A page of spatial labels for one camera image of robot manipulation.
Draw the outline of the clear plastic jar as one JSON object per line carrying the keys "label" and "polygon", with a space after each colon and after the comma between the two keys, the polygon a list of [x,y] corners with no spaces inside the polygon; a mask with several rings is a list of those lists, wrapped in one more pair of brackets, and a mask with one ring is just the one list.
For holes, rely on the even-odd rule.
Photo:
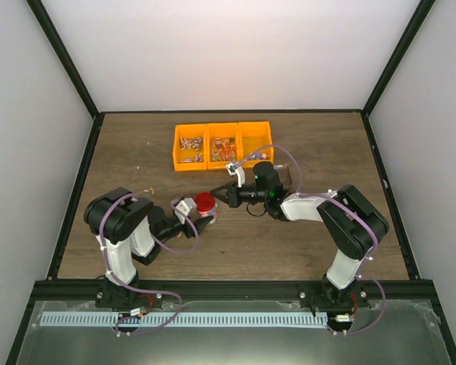
{"label": "clear plastic jar", "polygon": [[208,210],[198,209],[198,213],[201,217],[211,217],[209,224],[214,224],[217,220],[217,206],[213,206]]}

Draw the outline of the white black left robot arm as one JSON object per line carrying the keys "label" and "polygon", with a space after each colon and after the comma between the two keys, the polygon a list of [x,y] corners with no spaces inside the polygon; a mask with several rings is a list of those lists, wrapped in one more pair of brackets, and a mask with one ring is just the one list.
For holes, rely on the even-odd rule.
{"label": "white black left robot arm", "polygon": [[171,215],[149,198],[137,197],[119,187],[95,198],[84,212],[84,222],[100,244],[106,278],[116,284],[114,299],[124,307],[134,306],[140,288],[134,284],[138,271],[134,262],[151,264],[161,249],[186,255],[199,244],[202,230],[211,224],[209,214],[197,219],[193,198],[171,202]]}

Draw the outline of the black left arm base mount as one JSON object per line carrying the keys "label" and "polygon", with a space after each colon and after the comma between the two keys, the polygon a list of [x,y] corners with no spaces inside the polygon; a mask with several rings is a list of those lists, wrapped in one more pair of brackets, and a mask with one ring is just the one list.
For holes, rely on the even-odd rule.
{"label": "black left arm base mount", "polygon": [[[134,309],[137,307],[159,308],[163,302],[163,295],[154,291],[152,294],[138,293],[123,286],[112,283],[104,275],[95,278],[97,284],[97,308],[110,308],[117,310]],[[129,284],[142,290],[156,290],[160,286],[153,281],[142,280],[134,277]]]}

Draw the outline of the red jar lid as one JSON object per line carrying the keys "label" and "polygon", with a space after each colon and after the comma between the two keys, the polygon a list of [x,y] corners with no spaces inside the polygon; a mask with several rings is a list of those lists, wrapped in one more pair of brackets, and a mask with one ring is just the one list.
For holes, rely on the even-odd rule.
{"label": "red jar lid", "polygon": [[209,192],[201,192],[195,196],[195,204],[200,212],[207,212],[215,208],[216,201]]}

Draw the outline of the orange candy bin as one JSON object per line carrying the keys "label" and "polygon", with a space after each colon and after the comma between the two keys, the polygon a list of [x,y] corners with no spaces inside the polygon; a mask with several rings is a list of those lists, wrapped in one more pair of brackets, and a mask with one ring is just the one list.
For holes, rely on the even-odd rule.
{"label": "orange candy bin", "polygon": [[[250,153],[273,143],[269,121],[239,122],[238,134],[241,141],[241,157],[244,160]],[[274,162],[274,148],[268,147],[255,153],[243,164],[244,169],[252,168],[257,162],[268,160]]]}
{"label": "orange candy bin", "polygon": [[205,137],[208,170],[223,170],[241,159],[241,142],[236,122],[208,123]]}
{"label": "orange candy bin", "polygon": [[176,172],[207,170],[207,125],[176,125],[172,157]]}

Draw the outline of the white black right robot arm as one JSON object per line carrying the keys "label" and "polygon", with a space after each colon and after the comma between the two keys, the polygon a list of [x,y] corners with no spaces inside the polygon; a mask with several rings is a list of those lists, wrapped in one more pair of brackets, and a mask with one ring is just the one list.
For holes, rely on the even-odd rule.
{"label": "white black right robot arm", "polygon": [[241,204],[262,204],[264,213],[273,219],[322,222],[333,239],[337,252],[321,280],[322,296],[331,306],[340,306],[366,260],[389,231],[389,223],[368,199],[353,185],[336,191],[303,194],[291,192],[280,178],[280,169],[271,162],[254,165],[255,181],[248,184],[242,167],[226,167],[235,182],[211,190],[213,197],[231,208]]}

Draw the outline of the brown slotted plastic scoop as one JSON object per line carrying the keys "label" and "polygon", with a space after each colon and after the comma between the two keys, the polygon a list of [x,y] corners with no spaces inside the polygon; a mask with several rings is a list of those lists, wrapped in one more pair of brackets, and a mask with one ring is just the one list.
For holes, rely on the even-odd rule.
{"label": "brown slotted plastic scoop", "polygon": [[274,165],[274,169],[278,173],[280,182],[283,186],[289,188],[293,185],[293,178],[287,163],[277,163]]}

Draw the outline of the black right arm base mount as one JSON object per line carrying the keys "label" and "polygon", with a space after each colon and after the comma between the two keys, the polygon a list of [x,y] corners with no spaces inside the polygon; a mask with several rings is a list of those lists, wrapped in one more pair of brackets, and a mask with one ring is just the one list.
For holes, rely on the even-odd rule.
{"label": "black right arm base mount", "polygon": [[319,311],[347,310],[354,307],[367,307],[368,300],[360,296],[363,286],[353,281],[349,287],[337,289],[325,278],[320,281],[304,281],[298,285],[301,307]]}

